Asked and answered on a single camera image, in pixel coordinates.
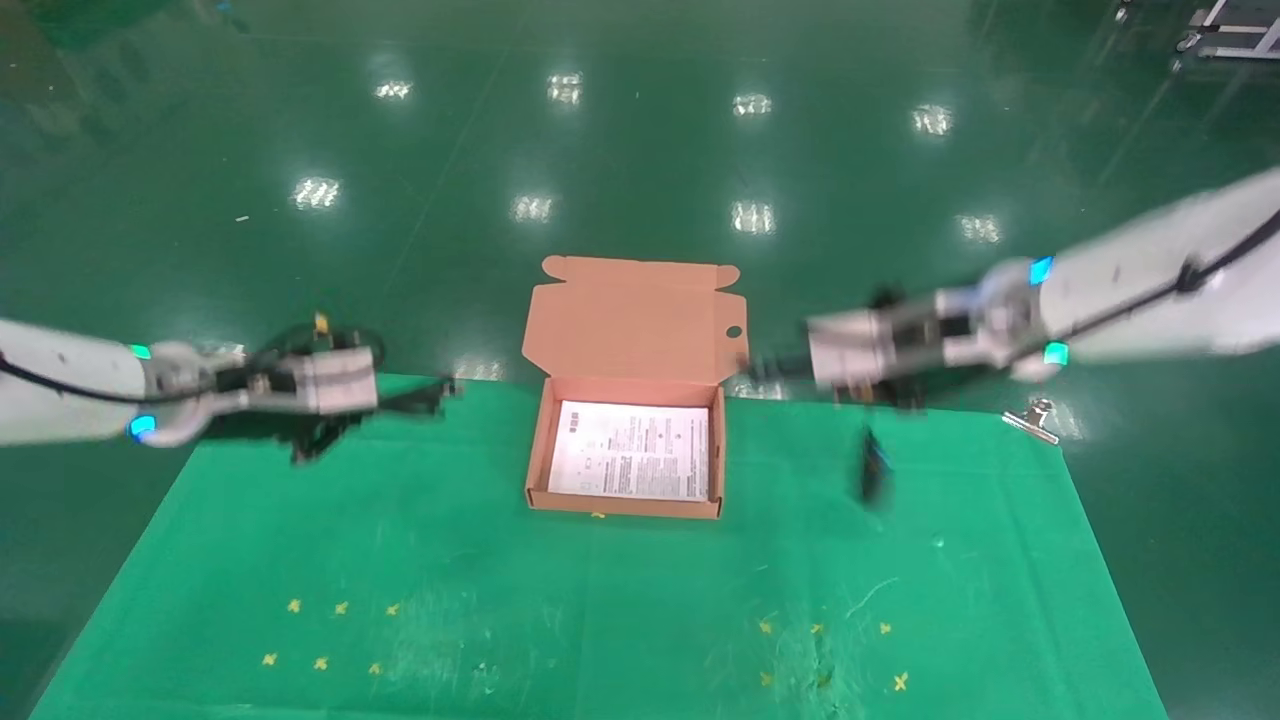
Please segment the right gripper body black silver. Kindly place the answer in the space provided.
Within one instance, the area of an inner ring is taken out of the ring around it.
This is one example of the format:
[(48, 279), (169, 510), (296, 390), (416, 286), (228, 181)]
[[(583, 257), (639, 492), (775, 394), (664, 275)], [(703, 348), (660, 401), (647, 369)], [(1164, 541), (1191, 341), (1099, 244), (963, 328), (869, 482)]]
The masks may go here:
[(873, 299), (867, 307), (806, 319), (812, 369), (836, 398), (915, 411), (923, 375), (945, 365), (936, 309), (906, 299)]

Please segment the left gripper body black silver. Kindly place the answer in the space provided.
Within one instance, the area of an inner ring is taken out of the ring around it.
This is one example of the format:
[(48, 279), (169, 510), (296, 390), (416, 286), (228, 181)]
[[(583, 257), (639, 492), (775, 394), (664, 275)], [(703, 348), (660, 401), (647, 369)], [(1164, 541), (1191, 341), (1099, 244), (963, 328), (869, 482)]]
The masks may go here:
[(374, 410), (378, 383), (369, 347), (323, 350), (252, 364), (228, 361), (215, 373), (215, 414), (330, 416)]

